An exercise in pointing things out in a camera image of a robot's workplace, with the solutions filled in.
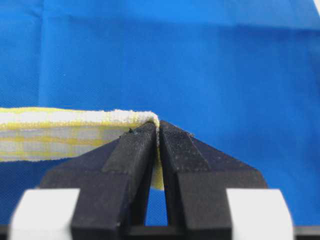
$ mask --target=towel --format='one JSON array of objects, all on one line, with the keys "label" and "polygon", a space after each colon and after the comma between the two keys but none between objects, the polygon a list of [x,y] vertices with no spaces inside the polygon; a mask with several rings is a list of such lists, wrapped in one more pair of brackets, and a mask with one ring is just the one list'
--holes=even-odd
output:
[{"label": "towel", "polygon": [[130,128],[153,122],[157,156],[152,186],[163,189],[158,116],[151,111],[0,108],[0,162],[72,158],[107,144]]}]

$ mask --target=blue backdrop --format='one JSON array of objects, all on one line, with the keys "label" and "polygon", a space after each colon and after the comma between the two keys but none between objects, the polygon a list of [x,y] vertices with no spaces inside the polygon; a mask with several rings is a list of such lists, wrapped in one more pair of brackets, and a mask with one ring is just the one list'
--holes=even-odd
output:
[{"label": "blue backdrop", "polygon": [[[153,111],[262,171],[297,225],[320,225],[313,0],[1,0],[0,106]],[[0,223],[28,167],[0,164]],[[30,184],[48,167],[30,166]],[[150,196],[148,223],[165,224],[163,192]]]}]

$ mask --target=yellow checkered fabric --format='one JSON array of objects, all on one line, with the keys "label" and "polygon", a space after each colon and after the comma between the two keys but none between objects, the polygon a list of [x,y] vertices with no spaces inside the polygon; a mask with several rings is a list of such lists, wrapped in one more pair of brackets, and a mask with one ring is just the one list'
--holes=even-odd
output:
[{"label": "yellow checkered fabric", "polygon": [[[155,124],[159,147],[160,123],[150,111],[0,108],[0,162],[76,157],[146,122]],[[160,168],[158,161],[154,176],[157,188],[163,187]]]}]

